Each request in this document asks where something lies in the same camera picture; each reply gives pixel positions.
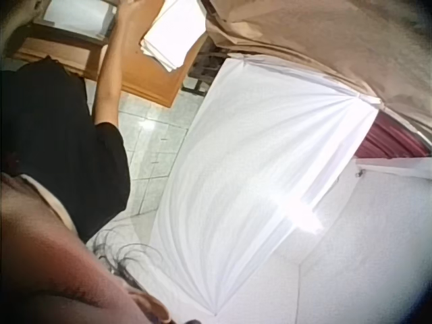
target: hand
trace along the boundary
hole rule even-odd
[[[119,0],[117,7],[117,21],[129,22],[132,14],[145,4],[145,0]]]
[[[43,12],[45,5],[45,0],[17,0],[10,12],[10,19],[17,26],[26,25]]]

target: black shirt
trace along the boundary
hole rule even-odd
[[[126,208],[122,135],[112,124],[93,124],[85,83],[49,58],[2,73],[1,90],[2,171],[42,184],[87,241]]]

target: white sheet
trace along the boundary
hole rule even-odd
[[[180,322],[217,318],[311,216],[377,115],[379,99],[261,59],[223,64],[157,213],[150,245],[162,258],[140,280]]]

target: stack of paper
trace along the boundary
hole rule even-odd
[[[52,0],[43,17],[54,27],[104,39],[115,7],[100,0]]]
[[[184,64],[190,48],[204,32],[205,12],[198,0],[165,0],[141,49],[170,72]]]

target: beige fabric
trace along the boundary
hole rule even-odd
[[[380,97],[393,117],[432,134],[431,44],[397,0],[211,0],[216,45],[268,54]]]
[[[63,206],[63,204],[55,198],[53,194],[51,194],[43,185],[41,185],[39,182],[37,182],[32,177],[22,174],[21,178],[25,179],[28,183],[30,183],[36,190],[38,190],[39,194],[44,198],[44,200],[47,202],[47,204],[52,208],[52,210],[55,212],[55,214],[60,218],[60,220],[65,224],[65,226],[78,235],[78,232],[76,231],[74,222],[72,221],[72,218],[70,218],[68,211],[66,211],[66,208]]]

